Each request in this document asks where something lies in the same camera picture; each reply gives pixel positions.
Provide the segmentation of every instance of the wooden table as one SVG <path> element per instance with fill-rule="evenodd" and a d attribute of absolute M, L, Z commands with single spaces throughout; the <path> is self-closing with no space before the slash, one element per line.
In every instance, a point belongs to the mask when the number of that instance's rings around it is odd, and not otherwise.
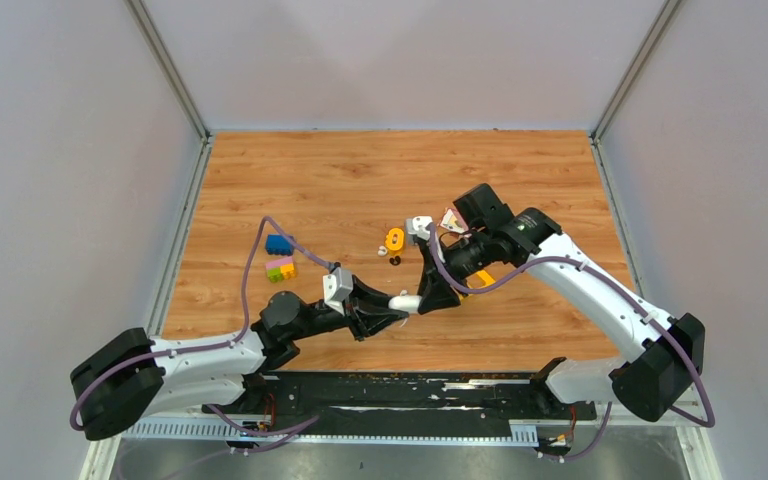
<path fill-rule="evenodd" d="M 414 293 L 419 251 L 400 266 L 377 255 L 404 219 L 439 220 L 451 202 L 489 183 L 514 213 L 542 209 L 617 279 L 625 258 L 584 132 L 376 131 L 223 133 L 215 142 L 166 320 L 164 337 L 242 325 L 240 280 L 263 215 L 302 245 L 389 293 Z M 248 286 L 253 321 L 269 297 L 322 297 L 325 270 L 296 253 L 299 276 L 266 279 L 261 245 Z M 490 271 L 498 276 L 507 267 Z M 459 308 L 412 316 L 364 342 L 347 330 L 297 342 L 294 370 L 537 370 L 556 356 L 616 354 L 560 295 L 523 275 Z"/>

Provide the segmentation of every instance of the white wall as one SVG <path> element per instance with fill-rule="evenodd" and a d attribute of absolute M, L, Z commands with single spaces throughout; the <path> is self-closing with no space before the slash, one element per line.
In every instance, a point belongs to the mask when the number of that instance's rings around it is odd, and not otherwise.
<path fill-rule="evenodd" d="M 685 2 L 604 145 L 644 289 L 708 329 L 724 477 L 768 478 L 768 2 Z"/>
<path fill-rule="evenodd" d="M 146 3 L 214 129 L 583 129 L 663 0 Z"/>
<path fill-rule="evenodd" d="M 0 2 L 0 479 L 77 476 L 69 373 L 145 321 L 197 149 L 124 2 Z"/>

